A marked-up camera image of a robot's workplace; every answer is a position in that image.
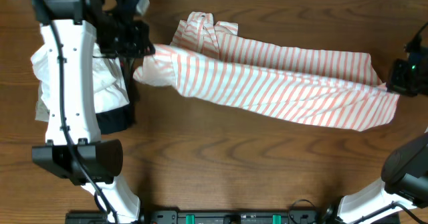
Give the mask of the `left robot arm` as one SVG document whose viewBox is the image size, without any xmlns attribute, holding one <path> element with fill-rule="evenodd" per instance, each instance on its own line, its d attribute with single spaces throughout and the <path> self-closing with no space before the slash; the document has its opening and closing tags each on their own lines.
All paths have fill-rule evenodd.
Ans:
<svg viewBox="0 0 428 224">
<path fill-rule="evenodd" d="M 138 59 L 155 52 L 142 21 L 148 0 L 32 0 L 47 47 L 49 121 L 33 162 L 90 192 L 95 213 L 71 212 L 67 223 L 143 223 L 140 199 L 122 176 L 119 140 L 102 140 L 94 107 L 93 50 L 107 59 Z"/>
</svg>

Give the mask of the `red white striped shirt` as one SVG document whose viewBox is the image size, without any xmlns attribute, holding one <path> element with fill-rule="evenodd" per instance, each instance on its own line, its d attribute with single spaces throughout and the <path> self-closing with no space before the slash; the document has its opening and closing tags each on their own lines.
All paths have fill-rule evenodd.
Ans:
<svg viewBox="0 0 428 224">
<path fill-rule="evenodd" d="M 399 96 L 367 53 L 281 47 L 240 37 L 236 23 L 193 12 L 134 79 L 180 95 L 299 124 L 363 131 L 388 124 Z"/>
</svg>

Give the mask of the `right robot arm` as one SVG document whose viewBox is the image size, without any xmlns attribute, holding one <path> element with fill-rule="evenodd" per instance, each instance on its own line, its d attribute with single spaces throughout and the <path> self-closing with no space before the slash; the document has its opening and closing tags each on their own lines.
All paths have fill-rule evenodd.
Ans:
<svg viewBox="0 0 428 224">
<path fill-rule="evenodd" d="M 422 46 L 424 24 L 404 46 L 407 59 L 395 60 L 387 91 L 401 96 L 427 95 L 427 48 Z M 317 223 L 398 223 L 392 217 L 427 207 L 427 133 L 394 150 L 386 159 L 380 179 L 361 191 L 331 204 Z"/>
</svg>

